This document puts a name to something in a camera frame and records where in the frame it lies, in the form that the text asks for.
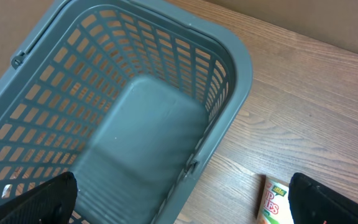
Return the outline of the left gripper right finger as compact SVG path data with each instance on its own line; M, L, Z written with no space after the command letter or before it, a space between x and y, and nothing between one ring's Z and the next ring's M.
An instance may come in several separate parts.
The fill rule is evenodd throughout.
M297 172L288 201L294 224L358 224L358 203Z

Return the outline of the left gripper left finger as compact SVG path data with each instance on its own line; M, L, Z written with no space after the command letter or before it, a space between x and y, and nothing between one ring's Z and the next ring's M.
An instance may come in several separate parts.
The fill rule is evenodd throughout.
M0 223L68 223L78 187L72 172L64 172L0 206Z

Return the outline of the instant noodle cup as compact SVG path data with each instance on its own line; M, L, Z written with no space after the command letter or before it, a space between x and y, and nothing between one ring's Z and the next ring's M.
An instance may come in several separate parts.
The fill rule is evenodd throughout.
M288 192L288 183L266 176L256 224L294 224Z

